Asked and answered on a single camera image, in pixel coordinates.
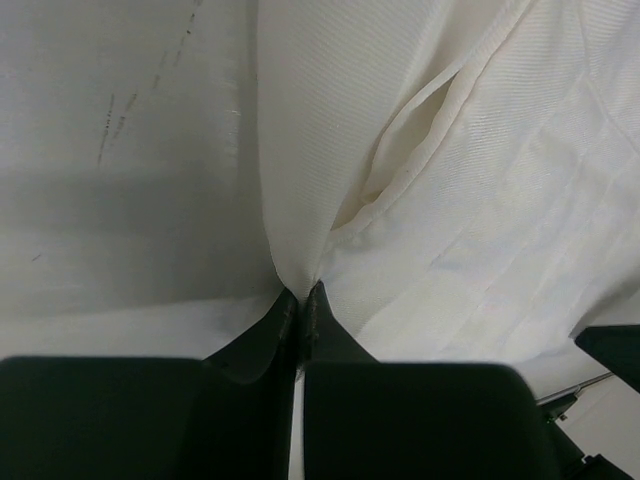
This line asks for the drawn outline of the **white pleated skirt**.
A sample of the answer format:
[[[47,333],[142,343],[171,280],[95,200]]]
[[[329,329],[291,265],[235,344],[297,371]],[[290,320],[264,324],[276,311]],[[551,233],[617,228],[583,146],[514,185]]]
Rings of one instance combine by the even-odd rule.
[[[635,1],[262,1],[263,221],[383,359],[520,363],[639,282]]]

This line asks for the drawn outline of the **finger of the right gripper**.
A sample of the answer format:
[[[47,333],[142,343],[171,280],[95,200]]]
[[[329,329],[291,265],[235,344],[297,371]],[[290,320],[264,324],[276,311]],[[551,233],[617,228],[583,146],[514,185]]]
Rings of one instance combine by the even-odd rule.
[[[575,344],[639,393],[639,329],[639,325],[588,327],[576,337]]]

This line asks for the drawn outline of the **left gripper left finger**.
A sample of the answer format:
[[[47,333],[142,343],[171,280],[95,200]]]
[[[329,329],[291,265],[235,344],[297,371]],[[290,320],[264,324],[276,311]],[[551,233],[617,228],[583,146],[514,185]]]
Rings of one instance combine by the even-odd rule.
[[[1,364],[5,479],[283,479],[297,302],[203,359],[13,357]]]

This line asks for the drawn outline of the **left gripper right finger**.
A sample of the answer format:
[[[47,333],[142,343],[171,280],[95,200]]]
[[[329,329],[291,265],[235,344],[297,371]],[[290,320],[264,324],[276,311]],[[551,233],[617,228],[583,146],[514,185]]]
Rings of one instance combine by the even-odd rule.
[[[383,363],[336,320],[322,283],[303,314],[307,479],[552,479],[543,416],[491,363]]]

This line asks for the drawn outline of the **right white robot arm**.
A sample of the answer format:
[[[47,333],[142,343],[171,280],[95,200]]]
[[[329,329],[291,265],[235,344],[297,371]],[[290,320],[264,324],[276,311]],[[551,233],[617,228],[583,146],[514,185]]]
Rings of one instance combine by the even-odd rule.
[[[540,403],[564,479],[639,477],[639,327],[588,327],[575,344],[606,369]]]

